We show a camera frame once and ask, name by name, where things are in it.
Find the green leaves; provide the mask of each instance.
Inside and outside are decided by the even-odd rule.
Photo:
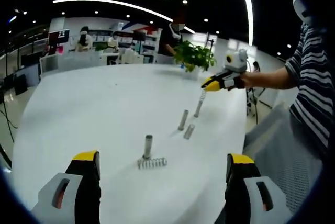
[[[210,49],[195,46],[189,41],[184,41],[174,48],[174,56],[177,63],[185,63],[186,71],[194,70],[195,66],[207,71],[210,66],[214,66],[215,59]]]

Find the desk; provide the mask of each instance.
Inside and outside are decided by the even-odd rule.
[[[213,224],[225,200],[229,152],[241,153],[245,90],[208,93],[167,65],[114,65],[46,76],[23,113],[13,150],[17,195],[31,209],[39,190],[79,152],[100,152],[100,222]],[[183,111],[189,140],[177,130]],[[167,166],[138,170],[144,137]]]

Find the curved light strip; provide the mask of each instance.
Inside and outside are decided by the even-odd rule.
[[[127,7],[130,7],[130,8],[135,8],[135,9],[139,9],[139,10],[144,11],[144,12],[151,13],[151,14],[153,14],[155,16],[159,16],[159,17],[161,17],[161,18],[163,18],[165,20],[168,20],[168,21],[172,22],[171,18],[169,18],[167,16],[164,16],[162,14],[159,14],[159,13],[157,13],[155,11],[152,11],[152,10],[149,10],[147,8],[140,7],[140,6],[136,6],[134,4],[119,2],[119,1],[115,1],[115,0],[54,0],[53,3],[63,3],[63,2],[73,2],[73,1],[92,1],[92,2],[103,2],[103,3],[113,3],[113,4],[123,5],[123,6],[127,6]],[[191,30],[188,27],[185,27],[185,29],[187,31],[191,32],[192,34],[195,33],[193,30]]]
[[[253,15],[252,15],[252,4],[251,0],[245,0],[248,13],[248,24],[249,24],[249,45],[252,46],[253,41]]]

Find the metal cylinder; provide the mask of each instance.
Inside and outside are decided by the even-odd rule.
[[[178,126],[179,131],[184,130],[184,126],[185,126],[185,123],[186,123],[186,120],[187,120],[187,116],[188,116],[188,110],[184,110],[182,121],[180,121],[180,124]]]
[[[191,137],[194,128],[195,128],[194,124],[190,124],[188,126],[188,129],[186,130],[186,132],[184,134],[184,139],[189,139]]]
[[[194,114],[194,117],[199,117],[199,112],[200,112],[200,109],[201,109],[201,106],[203,105],[203,102],[200,100],[199,103],[198,103],[198,106],[197,106],[197,109],[195,110],[195,114]]]
[[[144,159],[149,159],[151,156],[152,135],[146,135],[146,142],[144,144]]]

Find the coil spring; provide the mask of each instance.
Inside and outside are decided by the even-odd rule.
[[[202,102],[203,102],[203,101],[205,100],[206,93],[207,93],[207,92],[206,92],[206,91],[203,89],[203,91],[201,92],[200,99],[199,99],[200,101],[202,101]]]
[[[137,161],[138,169],[161,167],[166,166],[167,164],[168,161],[166,160],[166,158],[157,158],[149,160],[140,159]]]

